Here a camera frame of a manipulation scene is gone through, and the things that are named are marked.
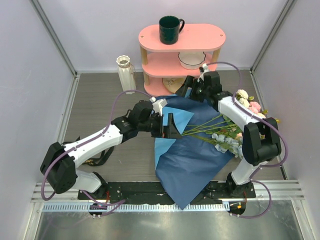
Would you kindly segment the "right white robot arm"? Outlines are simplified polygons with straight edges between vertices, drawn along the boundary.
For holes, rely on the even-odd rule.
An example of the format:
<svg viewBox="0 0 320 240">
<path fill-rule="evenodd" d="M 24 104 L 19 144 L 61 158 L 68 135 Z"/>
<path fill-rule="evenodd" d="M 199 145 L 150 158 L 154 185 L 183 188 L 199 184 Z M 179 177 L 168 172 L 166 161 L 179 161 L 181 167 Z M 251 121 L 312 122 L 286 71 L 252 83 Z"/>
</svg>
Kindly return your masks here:
<svg viewBox="0 0 320 240">
<path fill-rule="evenodd" d="M 238 89 L 234 94 L 224 91 L 216 71 L 205 71 L 198 78 L 188 75 L 176 94 L 207 102 L 239 128 L 242 140 L 238 144 L 223 142 L 219 146 L 238 151 L 241 161 L 227 176 L 225 190 L 233 198 L 243 195 L 258 168 L 267 166 L 282 152 L 277 121 L 253 110 L 245 90 Z"/>
</svg>

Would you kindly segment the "black ribbon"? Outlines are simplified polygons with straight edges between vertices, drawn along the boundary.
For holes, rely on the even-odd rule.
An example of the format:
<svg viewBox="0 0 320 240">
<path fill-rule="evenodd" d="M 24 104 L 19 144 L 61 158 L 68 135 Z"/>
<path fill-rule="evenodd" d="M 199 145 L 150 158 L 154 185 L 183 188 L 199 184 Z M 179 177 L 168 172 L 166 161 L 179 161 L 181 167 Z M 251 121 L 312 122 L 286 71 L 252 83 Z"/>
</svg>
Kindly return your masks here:
<svg viewBox="0 0 320 240">
<path fill-rule="evenodd" d="M 89 165 L 91 167 L 102 166 L 110 157 L 114 146 L 118 143 L 116 138 L 98 134 L 94 137 L 86 137 L 75 142 L 66 141 L 62 143 L 65 150 L 75 147 L 68 155 L 74 157 L 75 168 L 80 165 Z"/>
</svg>

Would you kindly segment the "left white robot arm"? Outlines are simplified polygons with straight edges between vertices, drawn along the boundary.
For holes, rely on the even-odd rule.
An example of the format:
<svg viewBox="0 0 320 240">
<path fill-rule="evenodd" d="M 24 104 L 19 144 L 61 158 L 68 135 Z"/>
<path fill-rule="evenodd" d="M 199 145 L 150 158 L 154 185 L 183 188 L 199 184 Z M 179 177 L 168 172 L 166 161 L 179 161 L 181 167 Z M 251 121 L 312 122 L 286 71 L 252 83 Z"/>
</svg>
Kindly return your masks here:
<svg viewBox="0 0 320 240">
<path fill-rule="evenodd" d="M 153 138 L 181 138 L 172 113 L 168 114 L 167 123 L 163 123 L 166 104 L 165 99 L 141 100 L 126 115 L 115 118 L 109 126 L 84 139 L 65 145 L 51 144 L 40 167 L 44 181 L 55 194 L 77 189 L 102 199 L 107 193 L 106 181 L 96 172 L 79 170 L 79 166 L 94 155 L 136 137 L 139 132 L 150 133 Z"/>
</svg>

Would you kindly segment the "blue wrapping paper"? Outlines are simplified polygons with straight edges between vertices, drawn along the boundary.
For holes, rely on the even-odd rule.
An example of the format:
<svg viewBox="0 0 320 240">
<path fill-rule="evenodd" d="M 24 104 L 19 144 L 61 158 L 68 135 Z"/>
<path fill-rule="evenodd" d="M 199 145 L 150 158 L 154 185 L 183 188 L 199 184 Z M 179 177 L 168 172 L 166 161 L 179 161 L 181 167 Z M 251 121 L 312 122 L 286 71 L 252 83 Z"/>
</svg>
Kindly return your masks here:
<svg viewBox="0 0 320 240">
<path fill-rule="evenodd" d="M 207 103 L 176 95 L 165 96 L 164 99 L 167 104 L 163 113 L 173 113 L 179 132 L 185 130 L 187 125 L 223 121 L 219 112 Z M 155 175 L 182 210 L 233 158 L 232 153 L 221 153 L 213 144 L 189 135 L 180 139 L 156 138 L 154 155 Z"/>
</svg>

